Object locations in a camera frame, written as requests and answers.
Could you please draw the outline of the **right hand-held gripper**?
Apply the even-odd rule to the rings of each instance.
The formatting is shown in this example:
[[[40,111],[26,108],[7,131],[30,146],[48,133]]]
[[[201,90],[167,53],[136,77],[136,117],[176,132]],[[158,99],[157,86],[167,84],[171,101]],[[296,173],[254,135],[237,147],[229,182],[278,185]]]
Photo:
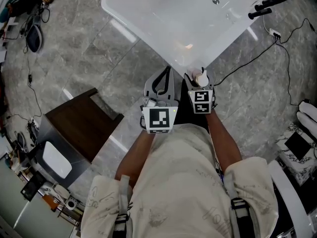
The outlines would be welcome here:
[[[209,80],[208,85],[200,88],[194,80],[191,80],[188,74],[184,74],[184,80],[188,88],[188,96],[195,114],[210,114],[216,107],[214,78],[209,74],[207,78]]]

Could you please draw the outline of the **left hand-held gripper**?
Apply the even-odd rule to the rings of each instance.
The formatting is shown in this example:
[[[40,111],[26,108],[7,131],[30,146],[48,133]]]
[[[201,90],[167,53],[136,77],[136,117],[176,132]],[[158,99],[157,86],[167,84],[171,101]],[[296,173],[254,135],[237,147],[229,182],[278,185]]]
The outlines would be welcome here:
[[[164,77],[164,88],[159,92],[156,87]],[[170,66],[167,66],[156,71],[145,83],[140,127],[148,134],[170,133],[179,105],[174,97],[174,72]]]

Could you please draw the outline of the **pink bottle with white pump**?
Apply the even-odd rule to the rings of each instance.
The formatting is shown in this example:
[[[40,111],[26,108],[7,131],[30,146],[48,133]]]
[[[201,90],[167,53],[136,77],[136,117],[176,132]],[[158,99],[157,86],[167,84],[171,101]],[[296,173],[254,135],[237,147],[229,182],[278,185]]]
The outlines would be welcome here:
[[[210,80],[207,71],[203,67],[188,71],[188,77],[194,87],[204,88],[209,85]]]

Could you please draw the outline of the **white bathtub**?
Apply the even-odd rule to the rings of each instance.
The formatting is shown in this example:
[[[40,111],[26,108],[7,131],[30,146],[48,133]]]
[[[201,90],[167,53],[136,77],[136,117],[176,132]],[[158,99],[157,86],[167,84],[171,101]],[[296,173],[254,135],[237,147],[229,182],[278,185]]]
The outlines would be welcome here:
[[[207,67],[251,24],[263,0],[102,0],[108,14],[176,71]]]

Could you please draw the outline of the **person's left forearm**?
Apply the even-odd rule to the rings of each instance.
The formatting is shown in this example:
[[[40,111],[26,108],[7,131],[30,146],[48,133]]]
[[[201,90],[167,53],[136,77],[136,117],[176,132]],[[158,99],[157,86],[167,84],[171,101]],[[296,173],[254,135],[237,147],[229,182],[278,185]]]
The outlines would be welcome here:
[[[120,180],[122,175],[130,177],[129,185],[133,188],[137,183],[143,166],[150,153],[155,135],[142,131],[132,147],[119,164],[115,179]]]

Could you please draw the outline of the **person's right forearm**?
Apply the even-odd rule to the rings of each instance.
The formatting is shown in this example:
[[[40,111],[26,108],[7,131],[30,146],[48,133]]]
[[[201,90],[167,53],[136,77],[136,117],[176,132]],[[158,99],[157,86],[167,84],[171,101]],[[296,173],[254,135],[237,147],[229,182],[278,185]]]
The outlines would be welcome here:
[[[218,162],[225,173],[229,166],[242,160],[240,150],[215,110],[207,114],[206,119]]]

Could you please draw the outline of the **black trousers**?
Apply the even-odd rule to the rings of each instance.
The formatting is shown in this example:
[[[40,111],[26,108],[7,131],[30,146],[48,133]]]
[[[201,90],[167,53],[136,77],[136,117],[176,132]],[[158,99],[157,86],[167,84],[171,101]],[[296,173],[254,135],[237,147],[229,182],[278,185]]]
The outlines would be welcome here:
[[[209,130],[207,118],[204,114],[195,114],[188,96],[188,87],[185,80],[182,81],[180,101],[174,125],[191,123]]]

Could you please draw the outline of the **dark wooden vanity cabinet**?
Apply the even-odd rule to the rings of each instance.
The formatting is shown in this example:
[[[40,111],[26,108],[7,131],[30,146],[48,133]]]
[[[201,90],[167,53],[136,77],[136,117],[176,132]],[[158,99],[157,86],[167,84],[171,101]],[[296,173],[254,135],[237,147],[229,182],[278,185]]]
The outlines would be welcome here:
[[[105,142],[123,120],[123,114],[108,116],[92,99],[92,88],[44,114],[35,157],[39,165],[59,184],[68,188],[91,165]],[[71,163],[72,171],[60,178],[43,160],[46,142]]]

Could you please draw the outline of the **beige printed t-shirt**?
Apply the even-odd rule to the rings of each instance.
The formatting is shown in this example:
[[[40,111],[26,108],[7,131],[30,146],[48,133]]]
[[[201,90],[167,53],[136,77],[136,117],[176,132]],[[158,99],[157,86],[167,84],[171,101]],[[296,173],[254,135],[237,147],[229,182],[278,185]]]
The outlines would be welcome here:
[[[269,238],[278,205],[267,162],[251,157],[225,171],[251,207],[260,238]],[[132,238],[232,238],[231,200],[215,170],[207,131],[193,124],[154,138],[133,188],[128,213]]]

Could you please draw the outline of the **marble pattern box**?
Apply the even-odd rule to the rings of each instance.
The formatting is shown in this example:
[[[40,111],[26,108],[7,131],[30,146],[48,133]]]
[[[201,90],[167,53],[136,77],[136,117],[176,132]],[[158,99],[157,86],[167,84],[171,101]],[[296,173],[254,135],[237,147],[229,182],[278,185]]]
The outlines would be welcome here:
[[[294,123],[275,143],[279,157],[297,183],[303,185],[317,171],[317,144]]]

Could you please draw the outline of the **white sink basin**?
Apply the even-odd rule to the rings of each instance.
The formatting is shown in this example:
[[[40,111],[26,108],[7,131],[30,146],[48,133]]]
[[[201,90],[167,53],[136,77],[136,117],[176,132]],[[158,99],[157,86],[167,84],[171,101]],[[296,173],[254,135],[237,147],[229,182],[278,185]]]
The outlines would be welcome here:
[[[45,143],[43,160],[61,179],[65,179],[72,171],[71,163],[48,141]]]

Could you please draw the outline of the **dark grey oval case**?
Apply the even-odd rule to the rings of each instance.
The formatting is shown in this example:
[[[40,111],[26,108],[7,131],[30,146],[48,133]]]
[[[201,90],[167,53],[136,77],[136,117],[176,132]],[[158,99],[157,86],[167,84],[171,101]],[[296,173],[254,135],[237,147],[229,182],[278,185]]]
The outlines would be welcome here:
[[[43,37],[41,29],[38,25],[32,25],[26,35],[26,44],[28,49],[36,53],[42,47]]]

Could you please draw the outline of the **small white round appliance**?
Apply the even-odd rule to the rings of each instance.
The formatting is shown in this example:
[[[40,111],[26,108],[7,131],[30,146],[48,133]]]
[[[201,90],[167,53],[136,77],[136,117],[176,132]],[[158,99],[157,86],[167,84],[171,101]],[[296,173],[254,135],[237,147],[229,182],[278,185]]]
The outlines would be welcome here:
[[[73,198],[72,196],[70,196],[65,202],[65,207],[68,210],[74,210],[76,208],[77,204],[78,204],[78,201],[75,198]]]

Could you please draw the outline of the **orange box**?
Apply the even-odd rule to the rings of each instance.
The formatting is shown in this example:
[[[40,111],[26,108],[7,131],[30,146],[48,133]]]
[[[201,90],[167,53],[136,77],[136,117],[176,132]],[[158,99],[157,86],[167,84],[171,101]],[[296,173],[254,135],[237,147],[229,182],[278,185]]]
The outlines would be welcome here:
[[[59,201],[50,195],[44,195],[43,200],[50,206],[52,211],[55,211],[59,206]]]

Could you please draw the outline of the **black flat screen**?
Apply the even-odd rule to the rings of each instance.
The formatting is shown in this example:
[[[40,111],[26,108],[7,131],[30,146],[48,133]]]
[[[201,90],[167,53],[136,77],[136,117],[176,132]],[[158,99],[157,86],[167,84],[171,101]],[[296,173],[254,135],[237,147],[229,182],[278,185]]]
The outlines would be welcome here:
[[[33,197],[46,181],[46,178],[39,171],[36,171],[34,175],[30,178],[30,180],[26,183],[26,185],[22,188],[20,193],[26,200],[31,202]]]

